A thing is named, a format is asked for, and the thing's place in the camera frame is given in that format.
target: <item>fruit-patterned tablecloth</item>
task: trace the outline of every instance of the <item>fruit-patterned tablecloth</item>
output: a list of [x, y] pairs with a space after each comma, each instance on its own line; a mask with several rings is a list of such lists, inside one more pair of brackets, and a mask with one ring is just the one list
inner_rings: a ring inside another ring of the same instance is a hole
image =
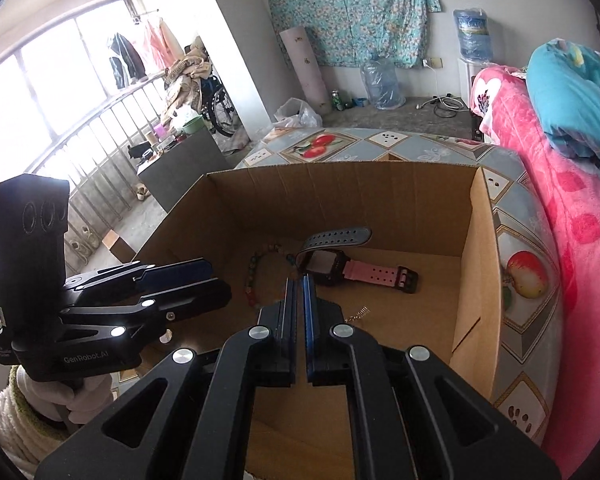
[[560, 273], [544, 208], [518, 155], [475, 140], [393, 130], [285, 128], [274, 134], [275, 138], [258, 143], [238, 168], [340, 160], [411, 160], [483, 168], [505, 309], [491, 401], [540, 444], [554, 401], [562, 348]]

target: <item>white glove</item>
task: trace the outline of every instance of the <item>white glove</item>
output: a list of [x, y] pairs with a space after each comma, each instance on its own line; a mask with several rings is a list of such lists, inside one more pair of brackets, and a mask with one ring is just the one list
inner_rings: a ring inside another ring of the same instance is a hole
[[86, 424], [113, 402], [110, 374], [85, 378], [84, 385], [77, 392], [57, 381], [34, 381], [22, 366], [18, 367], [16, 379], [29, 405], [56, 422], [61, 422], [62, 418], [54, 404], [67, 407], [72, 423]]

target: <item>smartwatch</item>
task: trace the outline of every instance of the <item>smartwatch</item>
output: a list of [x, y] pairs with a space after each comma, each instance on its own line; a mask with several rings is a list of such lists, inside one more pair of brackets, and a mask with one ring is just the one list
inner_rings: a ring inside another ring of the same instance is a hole
[[370, 237], [371, 231], [368, 228], [314, 235], [305, 242], [298, 253], [298, 268], [301, 272], [311, 274], [319, 285], [331, 286], [344, 280], [351, 280], [390, 286], [408, 294], [416, 292], [418, 273], [414, 270], [407, 267], [383, 267], [359, 262], [349, 258], [344, 251], [333, 248], [362, 245]]

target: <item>teal floral fabric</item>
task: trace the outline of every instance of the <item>teal floral fabric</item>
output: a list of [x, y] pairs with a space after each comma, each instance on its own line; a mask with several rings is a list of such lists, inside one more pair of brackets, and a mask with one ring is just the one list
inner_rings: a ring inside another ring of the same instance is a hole
[[302, 25], [323, 66], [360, 66], [375, 48], [397, 66], [416, 65], [427, 47], [429, 12], [440, 0], [269, 0], [276, 33]]

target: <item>white cord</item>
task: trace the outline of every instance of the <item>white cord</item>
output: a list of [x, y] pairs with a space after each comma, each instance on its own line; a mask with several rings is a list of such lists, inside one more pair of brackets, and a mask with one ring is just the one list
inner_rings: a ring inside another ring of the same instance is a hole
[[449, 110], [451, 112], [468, 112], [469, 108], [467, 108], [467, 106], [462, 102], [461, 99], [456, 98], [456, 97], [448, 97], [448, 96], [442, 97], [440, 95], [440, 90], [438, 89], [438, 72], [436, 72], [436, 70], [429, 65], [427, 65], [427, 68], [432, 69], [433, 74], [436, 77], [436, 94], [438, 96], [434, 97], [433, 99], [429, 99], [428, 101], [426, 101], [422, 104], [417, 105], [416, 109], [421, 110], [429, 103], [434, 103], [434, 102], [438, 101], [438, 102], [440, 102], [440, 107], [442, 109]]

